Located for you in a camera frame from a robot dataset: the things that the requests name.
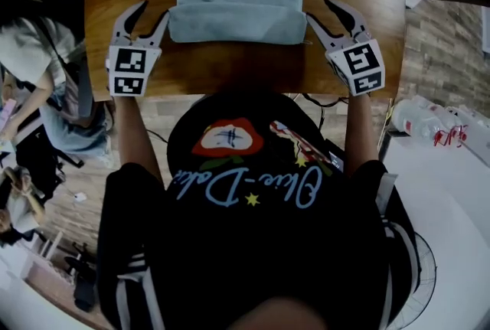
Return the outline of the black bag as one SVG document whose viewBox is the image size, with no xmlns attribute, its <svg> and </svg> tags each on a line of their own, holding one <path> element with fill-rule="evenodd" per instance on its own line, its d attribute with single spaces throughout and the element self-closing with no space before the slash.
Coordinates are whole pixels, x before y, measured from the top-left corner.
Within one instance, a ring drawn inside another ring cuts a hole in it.
<svg viewBox="0 0 490 330">
<path fill-rule="evenodd" d="M 64 257 L 64 261 L 68 265 L 66 272 L 71 273 L 72 270 L 75 272 L 73 292 L 75 306 L 84 312 L 91 312 L 96 304 L 96 271 L 88 263 L 72 256 Z"/>
</svg>

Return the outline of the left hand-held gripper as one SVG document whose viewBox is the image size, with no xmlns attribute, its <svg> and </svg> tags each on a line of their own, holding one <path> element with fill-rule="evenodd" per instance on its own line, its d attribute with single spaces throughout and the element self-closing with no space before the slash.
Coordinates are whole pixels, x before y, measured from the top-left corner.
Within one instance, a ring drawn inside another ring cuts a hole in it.
<svg viewBox="0 0 490 330">
<path fill-rule="evenodd" d="M 106 65 L 109 75 L 109 92 L 116 96 L 144 96 L 150 74 L 162 54 L 159 48 L 168 26 L 169 10 L 163 12 L 151 32 L 140 35 L 137 41 L 131 34 L 145 11 L 148 1 L 127 8 L 113 27 Z"/>
</svg>

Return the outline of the person's left forearm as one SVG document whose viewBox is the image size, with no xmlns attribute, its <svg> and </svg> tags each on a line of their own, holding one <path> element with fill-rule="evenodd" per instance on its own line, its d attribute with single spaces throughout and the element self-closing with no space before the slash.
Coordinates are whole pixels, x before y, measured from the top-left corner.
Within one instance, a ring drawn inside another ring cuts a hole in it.
<svg viewBox="0 0 490 330">
<path fill-rule="evenodd" d="M 114 103 L 121 164 L 133 163 L 141 165 L 162 184 L 163 180 L 158 160 L 136 99 L 128 96 L 116 96 Z"/>
</svg>

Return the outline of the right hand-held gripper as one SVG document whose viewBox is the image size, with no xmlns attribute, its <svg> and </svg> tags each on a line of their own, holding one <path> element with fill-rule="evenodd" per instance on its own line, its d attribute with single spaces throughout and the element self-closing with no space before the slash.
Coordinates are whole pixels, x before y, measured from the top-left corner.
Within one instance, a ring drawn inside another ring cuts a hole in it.
<svg viewBox="0 0 490 330">
<path fill-rule="evenodd" d="M 339 0 L 324 0 L 330 11 L 345 27 L 351 38 L 334 35 L 314 15 L 306 20 L 325 49 L 325 57 L 334 73 L 353 96 L 385 87 L 385 66 L 381 49 L 367 29 L 363 15 Z"/>
</svg>

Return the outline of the person's black printed t-shirt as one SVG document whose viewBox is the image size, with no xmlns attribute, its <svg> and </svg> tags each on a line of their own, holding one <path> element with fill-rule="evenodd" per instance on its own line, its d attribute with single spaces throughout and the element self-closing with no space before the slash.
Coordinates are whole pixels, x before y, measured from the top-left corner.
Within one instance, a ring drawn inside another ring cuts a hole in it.
<svg viewBox="0 0 490 330">
<path fill-rule="evenodd" d="M 133 163 L 106 180 L 96 284 L 116 330 L 227 330 L 273 298 L 328 330 L 386 330 L 418 287 L 394 175 L 379 159 L 340 172 L 289 97 L 200 99 L 167 160 L 169 184 Z"/>
</svg>

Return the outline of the floor fan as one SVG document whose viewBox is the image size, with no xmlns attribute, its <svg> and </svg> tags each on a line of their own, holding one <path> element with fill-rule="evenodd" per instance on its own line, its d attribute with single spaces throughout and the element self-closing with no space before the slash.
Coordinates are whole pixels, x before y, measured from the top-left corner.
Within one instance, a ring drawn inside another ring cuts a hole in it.
<svg viewBox="0 0 490 330">
<path fill-rule="evenodd" d="M 401 310 L 396 330 L 405 330 L 423 314 L 436 287 L 436 259 L 430 245 L 418 233 L 416 233 L 416 248 L 420 258 L 420 282 Z"/>
</svg>

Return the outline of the black device with screen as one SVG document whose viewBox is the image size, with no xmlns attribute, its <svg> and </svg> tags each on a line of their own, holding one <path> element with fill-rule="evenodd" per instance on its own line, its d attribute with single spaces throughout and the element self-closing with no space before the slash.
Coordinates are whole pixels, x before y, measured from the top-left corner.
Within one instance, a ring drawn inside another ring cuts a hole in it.
<svg viewBox="0 0 490 330">
<path fill-rule="evenodd" d="M 325 139 L 325 147 L 328 150 L 332 164 L 342 173 L 345 172 L 345 151 L 329 139 Z"/>
</svg>

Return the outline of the person's right forearm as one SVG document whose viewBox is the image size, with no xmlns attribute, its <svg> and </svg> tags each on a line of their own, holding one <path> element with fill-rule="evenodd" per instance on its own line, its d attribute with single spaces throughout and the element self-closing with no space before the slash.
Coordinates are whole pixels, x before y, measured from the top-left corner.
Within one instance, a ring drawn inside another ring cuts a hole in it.
<svg viewBox="0 0 490 330">
<path fill-rule="evenodd" d="M 352 176 L 364 163 L 378 160 L 377 142 L 367 93 L 348 99 L 345 133 L 345 174 Z"/>
</svg>

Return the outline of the yellow black striped strip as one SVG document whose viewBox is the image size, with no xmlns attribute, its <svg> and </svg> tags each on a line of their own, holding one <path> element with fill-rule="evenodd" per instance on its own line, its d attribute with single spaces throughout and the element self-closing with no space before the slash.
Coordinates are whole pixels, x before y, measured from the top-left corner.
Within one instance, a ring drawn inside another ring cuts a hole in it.
<svg viewBox="0 0 490 330">
<path fill-rule="evenodd" d="M 388 103 L 387 113 L 386 113 L 386 116 L 384 119 L 383 128 L 382 128 L 381 135 L 380 135 L 378 145 L 377 145 L 378 158 L 380 161 L 384 160 L 384 157 L 385 157 L 386 152 L 387 152 L 387 148 L 389 146 L 389 142 L 390 142 L 390 133 L 389 133 L 390 121 L 391 121 L 391 117 L 393 114 L 393 110 L 394 110 L 394 99 L 390 98 L 389 103 Z"/>
</svg>

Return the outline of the pack of clear water bottles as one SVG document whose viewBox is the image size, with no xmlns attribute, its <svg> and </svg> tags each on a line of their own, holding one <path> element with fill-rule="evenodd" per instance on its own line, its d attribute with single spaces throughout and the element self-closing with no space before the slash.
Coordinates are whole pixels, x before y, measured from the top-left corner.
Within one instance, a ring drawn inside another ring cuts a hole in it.
<svg viewBox="0 0 490 330">
<path fill-rule="evenodd" d="M 468 126 L 455 113 L 421 96 L 400 100 L 391 122 L 399 132 L 433 147 L 459 148 L 468 138 Z"/>
</svg>

